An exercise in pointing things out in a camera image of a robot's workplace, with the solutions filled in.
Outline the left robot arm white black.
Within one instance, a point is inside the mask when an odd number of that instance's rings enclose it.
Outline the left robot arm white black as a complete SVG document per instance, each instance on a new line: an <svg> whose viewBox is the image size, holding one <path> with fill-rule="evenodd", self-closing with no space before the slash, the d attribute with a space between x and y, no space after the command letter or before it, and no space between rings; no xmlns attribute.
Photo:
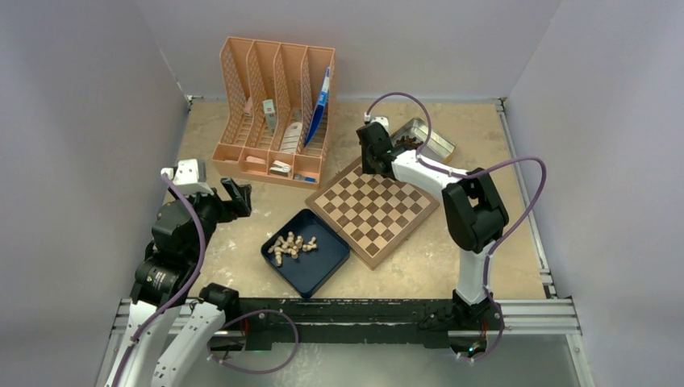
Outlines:
<svg viewBox="0 0 684 387"><path fill-rule="evenodd" d="M136 269L126 335L107 379L109 386L150 384L166 336L199 276L217 225L251 214L250 185L222 179L230 195L224 201L215 189L175 184L168 172L161 179L174 200L159 209L152 241Z"/></svg>

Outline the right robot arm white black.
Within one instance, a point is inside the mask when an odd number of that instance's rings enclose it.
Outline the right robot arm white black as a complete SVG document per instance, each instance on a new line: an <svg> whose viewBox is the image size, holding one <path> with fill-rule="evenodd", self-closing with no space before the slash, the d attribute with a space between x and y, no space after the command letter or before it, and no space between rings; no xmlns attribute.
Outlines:
<svg viewBox="0 0 684 387"><path fill-rule="evenodd" d="M490 260L509 222L490 174L452 169L410 145L394 144L376 119L356 133L363 173L413 185L441 201L448 233L461 250L453 317L461 327L474 327L484 318L483 306L494 304Z"/></svg>

